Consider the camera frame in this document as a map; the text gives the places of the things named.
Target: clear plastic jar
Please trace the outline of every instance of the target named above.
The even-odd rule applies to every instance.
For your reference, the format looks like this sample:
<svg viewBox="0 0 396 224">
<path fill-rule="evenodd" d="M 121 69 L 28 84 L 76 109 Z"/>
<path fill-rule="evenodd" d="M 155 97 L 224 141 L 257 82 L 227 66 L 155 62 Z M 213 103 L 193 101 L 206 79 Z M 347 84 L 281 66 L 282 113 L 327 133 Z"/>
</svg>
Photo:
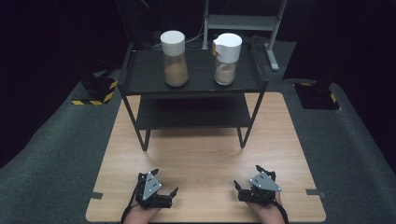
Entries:
<svg viewBox="0 0 396 224">
<path fill-rule="evenodd" d="M 213 40 L 212 53 L 216 55 L 214 79 L 220 85 L 233 83 L 241 46 L 242 38 L 235 34 L 222 34 Z"/>
<path fill-rule="evenodd" d="M 182 86 L 189 79 L 184 56 L 184 35 L 179 31 L 167 31 L 161 35 L 165 82 L 174 87 Z"/>
</svg>

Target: wooden tabletop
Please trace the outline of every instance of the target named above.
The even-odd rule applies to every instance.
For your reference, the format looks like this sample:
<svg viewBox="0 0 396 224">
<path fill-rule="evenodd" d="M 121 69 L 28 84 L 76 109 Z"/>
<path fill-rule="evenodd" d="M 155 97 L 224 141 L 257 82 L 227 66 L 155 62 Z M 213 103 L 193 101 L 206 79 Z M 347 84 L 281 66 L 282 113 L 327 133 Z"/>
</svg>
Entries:
<svg viewBox="0 0 396 224">
<path fill-rule="evenodd" d="M 252 111 L 256 93 L 248 93 Z M 139 96 L 130 96 L 137 111 Z M 148 151 L 142 151 L 124 103 L 120 104 L 106 154 L 91 198 L 89 221 L 120 221 L 128 204 L 137 175 L 156 168 L 168 195 L 179 187 L 170 209 L 163 209 L 152 222 L 259 222 L 245 203 L 237 199 L 233 181 L 243 189 L 258 172 L 256 165 L 276 172 L 276 183 L 283 189 L 281 200 L 290 222 L 320 222 L 326 218 L 294 130 L 283 96 L 264 95 L 249 141 L 240 148 L 236 129 L 197 129 L 152 131 Z"/>
</svg>

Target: granular material in jar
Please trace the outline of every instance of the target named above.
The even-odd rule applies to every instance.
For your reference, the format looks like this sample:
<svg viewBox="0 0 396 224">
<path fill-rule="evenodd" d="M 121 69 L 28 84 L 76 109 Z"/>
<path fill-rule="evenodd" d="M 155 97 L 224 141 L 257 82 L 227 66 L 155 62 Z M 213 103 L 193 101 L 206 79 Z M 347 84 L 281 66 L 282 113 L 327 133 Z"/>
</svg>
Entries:
<svg viewBox="0 0 396 224">
<path fill-rule="evenodd" d="M 165 66 L 165 82 L 171 86 L 179 87 L 189 78 L 185 63 L 174 63 Z"/>
<path fill-rule="evenodd" d="M 222 63 L 216 68 L 215 80 L 220 85 L 229 85 L 235 79 L 235 64 Z"/>
</svg>

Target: black stand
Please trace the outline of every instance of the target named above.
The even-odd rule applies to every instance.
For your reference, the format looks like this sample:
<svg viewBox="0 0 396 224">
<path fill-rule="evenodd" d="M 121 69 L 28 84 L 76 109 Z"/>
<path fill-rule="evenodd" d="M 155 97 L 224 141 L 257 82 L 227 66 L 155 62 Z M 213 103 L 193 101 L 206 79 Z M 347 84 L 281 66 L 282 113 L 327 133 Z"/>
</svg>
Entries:
<svg viewBox="0 0 396 224">
<path fill-rule="evenodd" d="M 101 76 L 91 75 L 89 80 L 84 78 L 78 83 L 73 97 L 73 105 L 103 105 L 113 96 L 117 86 L 117 80 L 111 77 L 105 77 L 107 71 Z"/>
<path fill-rule="evenodd" d="M 297 92 L 304 109 L 338 110 L 340 105 L 329 89 L 316 90 L 315 84 L 295 83 Z"/>
</svg>

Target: black metal shelf frame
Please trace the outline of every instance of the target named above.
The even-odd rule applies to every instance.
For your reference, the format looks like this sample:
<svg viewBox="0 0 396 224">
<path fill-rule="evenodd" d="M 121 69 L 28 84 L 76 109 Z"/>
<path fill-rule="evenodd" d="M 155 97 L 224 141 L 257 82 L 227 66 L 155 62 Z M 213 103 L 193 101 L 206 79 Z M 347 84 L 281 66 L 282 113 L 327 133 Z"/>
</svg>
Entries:
<svg viewBox="0 0 396 224">
<path fill-rule="evenodd" d="M 241 51 L 236 79 L 230 86 L 214 81 L 214 58 L 209 50 L 187 50 L 189 81 L 182 87 L 168 86 L 162 77 L 161 51 L 133 51 L 131 44 L 120 71 L 118 88 L 134 125 L 139 143 L 148 150 L 151 130 L 189 128 L 236 128 L 244 148 L 268 85 L 262 59 L 254 46 Z M 249 115 L 245 93 L 259 94 Z M 140 95 L 137 116 L 128 95 Z M 245 136 L 241 128 L 247 128 Z M 146 131 L 143 139 L 140 131 Z"/>
</svg>

